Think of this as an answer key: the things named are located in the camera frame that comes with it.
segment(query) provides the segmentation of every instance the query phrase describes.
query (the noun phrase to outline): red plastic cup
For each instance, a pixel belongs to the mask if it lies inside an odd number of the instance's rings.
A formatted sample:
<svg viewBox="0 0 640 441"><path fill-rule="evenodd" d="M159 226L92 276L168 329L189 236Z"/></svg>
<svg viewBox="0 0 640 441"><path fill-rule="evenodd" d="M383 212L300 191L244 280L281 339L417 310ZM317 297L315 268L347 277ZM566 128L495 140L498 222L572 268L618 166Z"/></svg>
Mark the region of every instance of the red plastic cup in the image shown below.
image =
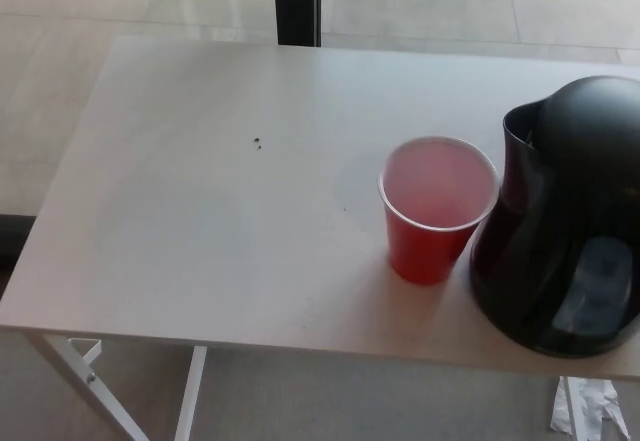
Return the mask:
<svg viewBox="0 0 640 441"><path fill-rule="evenodd" d="M378 181L389 260L407 281L444 281L498 199L491 161L475 146L440 136L399 146Z"/></svg>

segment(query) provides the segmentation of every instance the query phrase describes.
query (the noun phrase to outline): black kettle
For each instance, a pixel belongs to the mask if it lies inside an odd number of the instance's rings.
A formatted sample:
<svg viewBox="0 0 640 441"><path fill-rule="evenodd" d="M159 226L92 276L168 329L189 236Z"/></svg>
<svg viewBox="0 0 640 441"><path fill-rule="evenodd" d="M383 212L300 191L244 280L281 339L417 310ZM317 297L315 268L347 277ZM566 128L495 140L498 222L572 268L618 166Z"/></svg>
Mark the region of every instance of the black kettle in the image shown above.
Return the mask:
<svg viewBox="0 0 640 441"><path fill-rule="evenodd" d="M640 82L580 79L504 118L497 205L471 254L474 297L553 356L621 344L640 314Z"/></svg>

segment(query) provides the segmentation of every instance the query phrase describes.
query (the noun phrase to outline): tabletop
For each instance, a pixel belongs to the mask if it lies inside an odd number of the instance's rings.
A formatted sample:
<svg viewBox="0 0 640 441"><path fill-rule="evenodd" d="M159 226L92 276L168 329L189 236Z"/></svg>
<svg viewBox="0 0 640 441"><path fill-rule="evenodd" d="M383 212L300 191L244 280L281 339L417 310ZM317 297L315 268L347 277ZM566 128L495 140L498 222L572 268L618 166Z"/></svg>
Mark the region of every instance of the tabletop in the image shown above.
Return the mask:
<svg viewBox="0 0 640 441"><path fill-rule="evenodd" d="M447 135L503 168L511 108L612 65L119 39L0 303L0 326L640 376L640 336L562 360L502 335L468 252L435 287L385 257L386 155Z"/></svg>

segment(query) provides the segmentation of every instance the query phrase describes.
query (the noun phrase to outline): white paper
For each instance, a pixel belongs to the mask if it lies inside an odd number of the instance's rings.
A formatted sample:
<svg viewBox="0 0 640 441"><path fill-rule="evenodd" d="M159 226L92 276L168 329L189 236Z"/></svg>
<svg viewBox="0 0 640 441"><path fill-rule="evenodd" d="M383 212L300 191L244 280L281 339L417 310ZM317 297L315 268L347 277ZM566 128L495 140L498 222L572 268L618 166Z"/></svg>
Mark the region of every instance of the white paper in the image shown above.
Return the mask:
<svg viewBox="0 0 640 441"><path fill-rule="evenodd" d="M585 379L578 380L580 405L584 413L585 431L588 441L600 441L602 435L602 420L611 419L620 432L629 438L629 432L624 424L618 393L609 380ZM571 434L571 421L569 419L569 407L567 405L567 393L564 390L564 379L560 377L556 399L553 403L553 415L551 416L551 429Z"/></svg>

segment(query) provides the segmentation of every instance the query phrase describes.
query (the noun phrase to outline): floor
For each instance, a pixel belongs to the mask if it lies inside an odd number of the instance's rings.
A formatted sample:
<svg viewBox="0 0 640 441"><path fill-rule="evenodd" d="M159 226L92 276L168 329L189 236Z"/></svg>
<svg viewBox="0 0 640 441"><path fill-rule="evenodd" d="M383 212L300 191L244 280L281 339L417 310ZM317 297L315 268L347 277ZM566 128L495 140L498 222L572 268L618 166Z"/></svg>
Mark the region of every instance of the floor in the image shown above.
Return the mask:
<svg viewBox="0 0 640 441"><path fill-rule="evenodd" d="M322 0L323 46L640 64L640 0ZM0 0L0 212L37 214L113 38L275 43L273 0ZM96 369L171 439L182 347L105 342ZM197 440L560 440L557 381L310 353L213 350ZM632 435L640 388L616 383ZM112 439L15 334L0 334L0 439ZM605 441L617 439L610 423Z"/></svg>

